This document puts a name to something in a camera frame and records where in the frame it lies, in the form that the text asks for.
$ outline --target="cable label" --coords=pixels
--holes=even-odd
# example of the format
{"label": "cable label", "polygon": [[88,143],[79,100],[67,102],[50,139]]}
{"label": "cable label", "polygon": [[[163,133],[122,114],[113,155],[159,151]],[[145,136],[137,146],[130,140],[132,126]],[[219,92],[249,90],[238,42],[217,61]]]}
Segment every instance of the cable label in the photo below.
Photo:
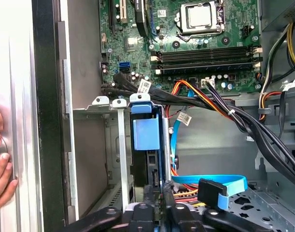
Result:
{"label": "cable label", "polygon": [[191,119],[192,119],[192,117],[190,117],[188,114],[186,114],[184,112],[180,112],[180,114],[177,117],[177,120],[182,122],[186,126],[189,125]]}
{"label": "cable label", "polygon": [[148,93],[151,86],[152,86],[152,82],[141,79],[141,82],[138,88],[138,93]]}
{"label": "cable label", "polygon": [[289,89],[294,88],[294,87],[295,87],[295,80],[292,83],[286,84],[285,88],[283,89],[283,92],[288,91]]}

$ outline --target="cable tie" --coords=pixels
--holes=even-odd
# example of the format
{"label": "cable tie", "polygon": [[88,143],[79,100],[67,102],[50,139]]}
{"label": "cable tie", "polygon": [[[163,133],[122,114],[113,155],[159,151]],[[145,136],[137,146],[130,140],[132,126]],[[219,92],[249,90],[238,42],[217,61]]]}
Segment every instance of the cable tie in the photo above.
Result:
{"label": "cable tie", "polygon": [[230,110],[230,112],[228,113],[228,115],[230,116],[231,114],[234,114],[235,110]]}

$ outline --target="ram slot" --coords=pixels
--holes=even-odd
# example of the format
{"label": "ram slot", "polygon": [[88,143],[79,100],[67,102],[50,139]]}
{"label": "ram slot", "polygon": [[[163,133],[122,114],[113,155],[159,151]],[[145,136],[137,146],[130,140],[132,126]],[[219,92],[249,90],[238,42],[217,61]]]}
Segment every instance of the ram slot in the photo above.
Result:
{"label": "ram slot", "polygon": [[152,56],[157,57],[157,60],[163,63],[191,61],[200,58],[240,58],[250,57],[253,49],[251,47],[232,47],[232,48],[217,48],[204,49],[196,51],[181,51],[181,52],[153,52]]}
{"label": "ram slot", "polygon": [[109,1],[109,25],[110,29],[115,35],[116,33],[116,28],[115,28],[115,6],[114,6],[114,0],[108,0]]}
{"label": "ram slot", "polygon": [[120,22],[128,23],[126,0],[119,0],[120,5]]}
{"label": "ram slot", "polygon": [[171,75],[181,73],[197,73],[197,72],[221,72],[221,71],[232,71],[232,70],[253,70],[254,66],[261,62],[262,58],[252,58],[241,61],[214,61],[213,63],[188,63],[188,64],[161,64],[152,65],[152,69],[156,70],[156,74]]}

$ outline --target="white sticker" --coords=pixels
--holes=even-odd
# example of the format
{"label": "white sticker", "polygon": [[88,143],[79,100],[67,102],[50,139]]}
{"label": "white sticker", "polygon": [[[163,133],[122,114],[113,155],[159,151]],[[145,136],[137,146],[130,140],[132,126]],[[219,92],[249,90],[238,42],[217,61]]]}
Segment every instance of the white sticker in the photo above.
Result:
{"label": "white sticker", "polygon": [[283,91],[288,91],[291,88],[295,87],[295,80],[292,83],[288,83],[286,84],[285,88],[283,89]]}
{"label": "white sticker", "polygon": [[252,138],[252,137],[250,137],[250,136],[247,136],[247,137],[246,137],[246,141],[249,141],[249,142],[254,142],[253,138]]}
{"label": "white sticker", "polygon": [[148,93],[151,86],[152,86],[151,82],[141,79],[141,82],[138,88],[138,93]]}
{"label": "white sticker", "polygon": [[165,18],[167,17],[167,11],[166,10],[159,10],[158,11],[158,18]]}
{"label": "white sticker", "polygon": [[180,112],[180,114],[177,117],[177,120],[182,122],[186,126],[188,126],[189,123],[190,123],[191,117],[188,114],[184,113],[184,112]]}

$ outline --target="blue plastic tab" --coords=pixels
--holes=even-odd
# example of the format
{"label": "blue plastic tab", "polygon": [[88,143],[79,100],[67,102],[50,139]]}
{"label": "blue plastic tab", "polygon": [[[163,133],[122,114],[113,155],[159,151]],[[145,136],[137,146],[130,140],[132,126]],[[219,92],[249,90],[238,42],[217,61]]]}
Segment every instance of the blue plastic tab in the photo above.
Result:
{"label": "blue plastic tab", "polygon": [[137,151],[159,150],[159,119],[133,120],[134,149]]}
{"label": "blue plastic tab", "polygon": [[218,194],[218,207],[223,210],[229,209],[229,197]]}
{"label": "blue plastic tab", "polygon": [[151,103],[134,103],[131,107],[132,114],[146,114],[152,112]]}

